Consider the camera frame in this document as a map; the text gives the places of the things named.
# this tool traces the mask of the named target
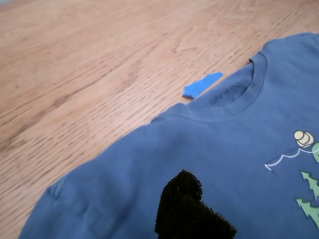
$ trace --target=black sponge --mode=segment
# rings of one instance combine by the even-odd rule
[[[160,197],[155,232],[159,239],[232,239],[236,230],[203,204],[201,183],[185,170],[169,181]]]

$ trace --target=graphic print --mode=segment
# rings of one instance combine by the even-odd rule
[[[299,207],[303,209],[306,217],[311,217],[319,229],[319,208],[313,208],[310,202],[303,202],[302,198],[296,199]]]
[[[315,142],[314,137],[309,132],[300,130],[294,133],[294,138],[299,146],[297,152],[288,155],[282,154],[275,163],[265,164],[268,170],[272,171],[271,168],[278,165],[282,160],[296,158],[300,153],[312,154],[316,163],[319,163],[319,142]],[[308,182],[309,190],[312,191],[315,201],[319,200],[318,180],[308,172],[300,171],[300,173],[302,179]],[[303,210],[305,216],[311,218],[319,229],[319,207],[313,207],[311,202],[305,202],[303,198],[296,198],[295,200],[298,207]]]
[[[300,154],[300,152],[312,153],[314,158],[315,158],[315,161],[317,163],[319,163],[319,142],[315,143],[312,146],[312,144],[314,143],[314,137],[310,133],[302,132],[302,131],[296,131],[294,133],[294,138],[295,138],[297,144],[302,148],[298,148],[297,152],[295,154],[292,154],[292,155],[282,154],[281,157],[275,163],[265,164],[265,167],[267,169],[272,171],[271,167],[278,165],[284,158],[295,158]],[[310,151],[303,149],[303,148],[308,148],[310,146],[312,146]]]

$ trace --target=wooden surface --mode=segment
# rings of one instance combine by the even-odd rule
[[[17,0],[0,5],[0,238],[44,188],[269,39],[319,31],[316,0]]]

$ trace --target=t-shirt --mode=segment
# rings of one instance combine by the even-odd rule
[[[181,170],[236,239],[319,238],[319,35],[271,40],[249,64],[176,104],[50,186],[20,239],[156,239]]]

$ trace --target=white wavy line print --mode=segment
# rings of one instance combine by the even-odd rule
[[[283,160],[284,157],[285,157],[285,158],[295,158],[295,157],[297,157],[297,156],[300,154],[301,151],[304,152],[304,153],[318,153],[318,152],[319,152],[319,148],[318,148],[316,151],[306,151],[306,150],[303,150],[303,149],[301,149],[301,148],[298,148],[298,152],[297,152],[296,154],[290,155],[290,156],[289,156],[289,155],[282,154],[281,157],[280,157],[280,159],[279,159],[276,163],[273,163],[273,164],[265,164],[265,167],[271,171],[271,168],[270,168],[270,167],[273,167],[273,166],[276,166],[277,164],[279,164],[279,163]]]

